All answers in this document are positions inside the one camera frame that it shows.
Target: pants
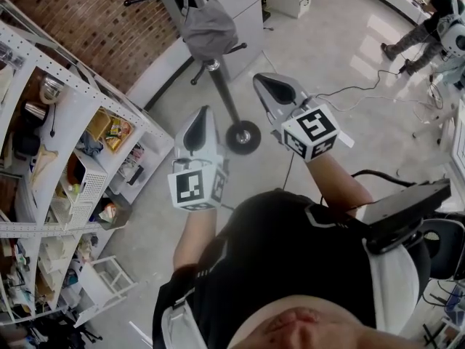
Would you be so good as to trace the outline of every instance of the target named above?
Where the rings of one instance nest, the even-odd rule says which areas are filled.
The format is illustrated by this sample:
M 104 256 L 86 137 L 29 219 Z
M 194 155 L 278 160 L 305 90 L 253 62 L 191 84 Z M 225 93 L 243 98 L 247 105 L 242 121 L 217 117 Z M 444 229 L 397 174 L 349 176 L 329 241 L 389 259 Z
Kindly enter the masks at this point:
M 415 73 L 430 63 L 434 56 L 442 50 L 441 43 L 433 36 L 429 35 L 423 23 L 417 25 L 412 31 L 402 37 L 397 44 L 388 45 L 386 48 L 386 55 L 390 60 L 394 60 L 397 55 L 418 43 L 428 43 L 428 45 L 423 51 L 423 55 L 415 62 L 410 62 L 407 66 L 407 71 L 409 73 Z

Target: white basket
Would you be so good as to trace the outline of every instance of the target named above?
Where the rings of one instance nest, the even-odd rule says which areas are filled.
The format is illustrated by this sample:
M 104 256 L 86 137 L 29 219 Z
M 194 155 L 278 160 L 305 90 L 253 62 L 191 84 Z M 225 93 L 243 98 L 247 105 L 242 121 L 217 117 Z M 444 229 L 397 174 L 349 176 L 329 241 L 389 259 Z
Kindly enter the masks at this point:
M 50 207 L 63 230 L 82 228 L 92 214 L 93 203 L 71 203 L 68 198 L 52 199 Z
M 107 172 L 90 156 L 82 153 L 79 150 L 74 150 L 75 155 L 85 168 L 84 177 L 81 182 L 79 194 L 75 194 L 68 190 L 68 180 L 66 178 L 68 168 L 65 168 L 60 179 L 63 190 L 73 204 L 82 202 L 97 203 L 102 197 L 105 181 L 107 180 Z

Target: person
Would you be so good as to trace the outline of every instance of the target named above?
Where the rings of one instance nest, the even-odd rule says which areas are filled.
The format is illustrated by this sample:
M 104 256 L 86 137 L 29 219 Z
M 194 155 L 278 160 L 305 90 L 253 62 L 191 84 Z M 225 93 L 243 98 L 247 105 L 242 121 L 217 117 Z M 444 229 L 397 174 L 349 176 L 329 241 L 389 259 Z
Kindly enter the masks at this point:
M 464 11 L 464 3 L 457 0 L 458 13 Z M 408 48 L 419 43 L 428 43 L 423 55 L 419 59 L 405 61 L 405 70 L 409 75 L 413 75 L 432 61 L 435 55 L 441 52 L 442 45 L 440 37 L 437 34 L 437 24 L 441 17 L 453 14 L 452 0 L 431 0 L 423 10 L 432 13 L 432 16 L 420 25 L 417 25 L 412 31 L 407 33 L 396 44 L 381 44 L 381 49 L 386 57 L 393 61 L 395 58 Z
M 306 165 L 328 207 L 281 189 L 261 193 L 218 236 L 215 209 L 189 213 L 174 273 L 158 294 L 154 348 L 166 347 L 163 312 L 183 297 L 208 349 L 420 348 L 394 334 L 429 279 L 426 246 L 370 254 L 331 225 L 336 213 L 371 203 L 370 193 L 329 153 Z M 377 262 L 384 277 L 373 273 Z

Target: white floor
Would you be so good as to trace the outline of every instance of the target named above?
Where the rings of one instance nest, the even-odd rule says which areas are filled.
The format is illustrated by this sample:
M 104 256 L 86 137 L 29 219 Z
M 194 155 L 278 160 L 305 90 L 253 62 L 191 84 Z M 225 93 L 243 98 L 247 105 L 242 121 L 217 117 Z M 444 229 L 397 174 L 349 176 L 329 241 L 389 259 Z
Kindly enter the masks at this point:
M 383 41 L 396 42 L 412 28 L 378 0 L 314 0 L 310 11 L 300 20 L 273 13 L 265 25 L 275 29 L 265 31 L 264 50 L 272 64 L 278 72 L 299 80 L 310 93 L 331 93 L 349 85 L 371 87 L 378 69 L 398 72 L 403 58 L 399 56 L 394 63 L 387 62 L 379 45 Z M 405 56 L 412 59 L 418 50 L 418 47 L 412 48 Z M 150 114 L 174 135 L 185 118 L 208 104 L 214 109 L 219 133 L 224 136 L 230 119 L 211 80 L 204 76 L 196 87 L 190 85 L 197 69 L 197 65 L 191 65 Z M 262 191 L 282 188 L 288 173 L 291 153 L 269 134 L 270 124 L 251 83 L 255 73 L 272 71 L 270 63 L 260 55 L 230 85 L 241 117 L 260 127 L 262 144 L 249 156 L 230 154 L 231 175 L 224 194 L 224 203 L 228 206 L 237 206 Z M 429 72 L 428 66 L 411 78 L 381 73 L 381 82 L 375 90 L 351 89 L 330 97 L 339 108 L 349 108 L 366 95 L 398 99 L 397 102 L 367 99 L 351 111 L 334 111 L 342 129 L 355 141 L 353 148 L 339 143 L 333 150 L 348 172 L 369 168 L 394 175 L 402 164 L 422 161 L 434 154 L 438 135 L 424 135 L 414 140 L 411 134 L 421 126 L 416 114 L 427 120 L 442 111 L 426 110 L 415 102 L 400 102 L 400 99 L 428 101 L 424 79 Z M 446 98 L 444 111 L 450 110 L 451 97 L 447 90 L 441 88 L 441 91 Z M 147 347 L 129 322 L 151 335 L 158 288 L 171 276 L 171 258 L 186 218 L 184 212 L 171 205 L 166 179 L 171 171 L 171 159 L 169 156 L 154 174 L 134 204 L 130 223 L 115 233 L 105 249 L 104 254 L 118 257 L 125 270 L 139 281 L 139 286 L 131 291 L 126 302 L 92 321 L 92 326 L 105 339 L 96 348 Z M 404 178 L 421 181 L 440 176 L 440 170 L 433 170 Z M 361 181 L 375 198 L 400 189 L 376 178 L 364 177 Z M 298 159 L 292 164 L 286 190 L 319 199 L 314 182 Z M 220 210 L 220 227 L 229 215 L 228 209 Z M 418 334 L 416 326 L 411 327 L 410 336 Z

